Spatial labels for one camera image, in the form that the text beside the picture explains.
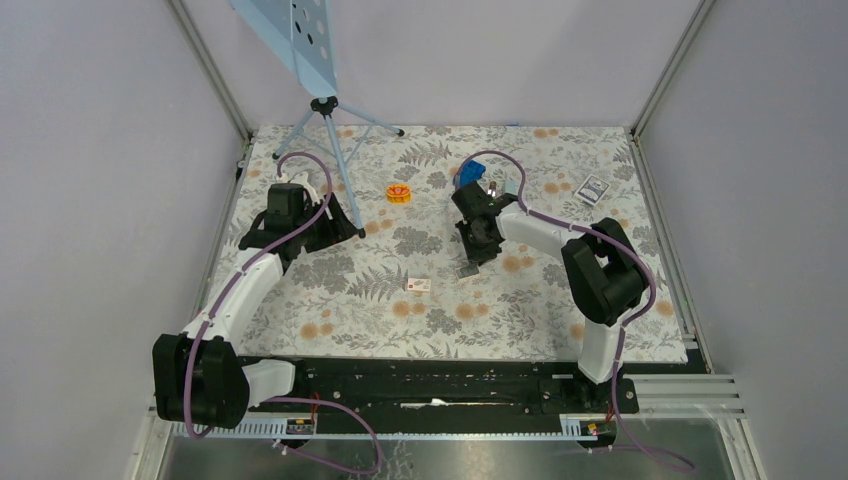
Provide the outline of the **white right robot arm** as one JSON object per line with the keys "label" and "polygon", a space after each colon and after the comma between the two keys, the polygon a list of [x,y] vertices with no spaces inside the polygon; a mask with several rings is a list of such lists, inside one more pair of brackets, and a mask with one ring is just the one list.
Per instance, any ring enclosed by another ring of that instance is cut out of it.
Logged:
{"label": "white right robot arm", "polygon": [[459,188],[451,200],[462,215],[456,228],[470,264],[496,259],[506,241],[563,261],[573,302],[586,320],[578,357],[584,377],[575,382],[573,396],[583,410],[601,410],[613,398],[609,380],[623,350],[622,316],[640,305],[644,292],[656,293],[623,227],[611,218],[571,225],[524,207],[513,194],[494,198],[477,183]]}

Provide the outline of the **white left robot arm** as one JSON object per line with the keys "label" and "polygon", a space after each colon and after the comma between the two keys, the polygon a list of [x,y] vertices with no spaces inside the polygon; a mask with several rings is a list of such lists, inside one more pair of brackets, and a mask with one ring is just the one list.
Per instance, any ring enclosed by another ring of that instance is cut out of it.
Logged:
{"label": "white left robot arm", "polygon": [[296,411],[310,385],[285,360],[247,363],[244,331],[260,304],[302,253],[358,235],[334,194],[318,196],[306,181],[276,183],[238,243],[236,263],[216,297],[178,334],[154,343],[152,362],[160,419],[234,428],[249,408],[274,399]]}

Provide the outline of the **cardboard staple box sleeve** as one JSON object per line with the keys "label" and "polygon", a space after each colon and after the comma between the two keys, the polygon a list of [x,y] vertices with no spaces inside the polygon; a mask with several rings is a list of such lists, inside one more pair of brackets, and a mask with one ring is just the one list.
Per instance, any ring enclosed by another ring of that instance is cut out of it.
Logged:
{"label": "cardboard staple box sleeve", "polygon": [[424,293],[430,292],[432,282],[429,278],[409,277],[405,283],[408,292]]}

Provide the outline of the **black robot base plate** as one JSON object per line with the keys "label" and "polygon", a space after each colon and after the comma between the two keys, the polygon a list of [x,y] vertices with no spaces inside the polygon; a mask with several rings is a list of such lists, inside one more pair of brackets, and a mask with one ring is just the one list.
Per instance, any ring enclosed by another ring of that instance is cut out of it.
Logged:
{"label": "black robot base plate", "polygon": [[293,396],[318,407],[264,402],[256,412],[303,413],[325,434],[358,433],[342,404],[380,434],[554,434],[563,415],[604,421],[636,414],[635,386],[583,378],[574,362],[295,357]]}

